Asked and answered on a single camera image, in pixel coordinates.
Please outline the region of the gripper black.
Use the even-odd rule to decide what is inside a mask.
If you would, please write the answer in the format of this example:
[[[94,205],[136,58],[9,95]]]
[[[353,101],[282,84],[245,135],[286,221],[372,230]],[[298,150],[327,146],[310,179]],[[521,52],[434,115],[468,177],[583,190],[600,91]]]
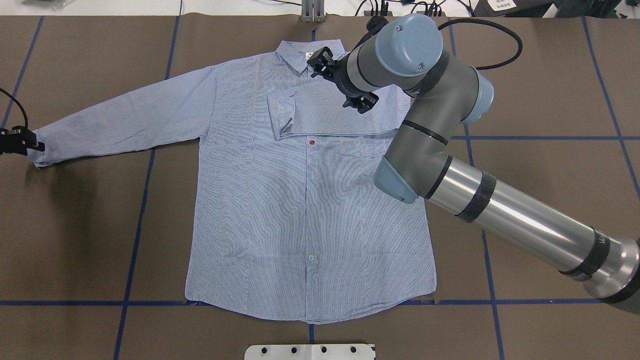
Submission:
[[[46,144],[41,141],[28,141],[25,127],[0,128],[0,154],[18,154],[27,156],[28,150],[44,152]]]
[[[363,82],[359,70],[358,57],[345,55],[340,59],[333,59],[333,52],[329,47],[322,47],[313,52],[307,59],[307,66],[311,69],[311,77],[333,78],[339,91],[345,95],[344,109],[355,109],[359,114],[372,110],[378,103],[379,96],[358,82]]]

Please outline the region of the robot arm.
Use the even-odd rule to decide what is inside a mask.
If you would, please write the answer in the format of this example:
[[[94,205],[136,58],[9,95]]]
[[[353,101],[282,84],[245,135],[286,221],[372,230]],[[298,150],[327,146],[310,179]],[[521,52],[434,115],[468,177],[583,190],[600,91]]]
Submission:
[[[311,75],[333,82],[346,96],[343,106],[361,114],[386,85],[413,98],[375,171],[380,191],[407,204],[424,198],[550,264],[597,301],[638,314],[638,239],[606,235],[477,167],[468,126],[487,112],[494,88],[480,68],[444,48],[441,30],[460,23],[501,30],[522,50],[516,33],[488,20],[437,25],[421,14],[393,22],[375,16],[344,57],[335,59],[327,47],[316,50],[308,60]]]

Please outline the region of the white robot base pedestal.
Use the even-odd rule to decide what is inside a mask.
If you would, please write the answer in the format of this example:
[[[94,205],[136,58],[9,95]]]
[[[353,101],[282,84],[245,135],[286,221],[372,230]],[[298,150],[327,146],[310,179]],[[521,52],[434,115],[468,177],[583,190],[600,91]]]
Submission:
[[[263,344],[251,345],[245,360],[376,360],[374,344]]]

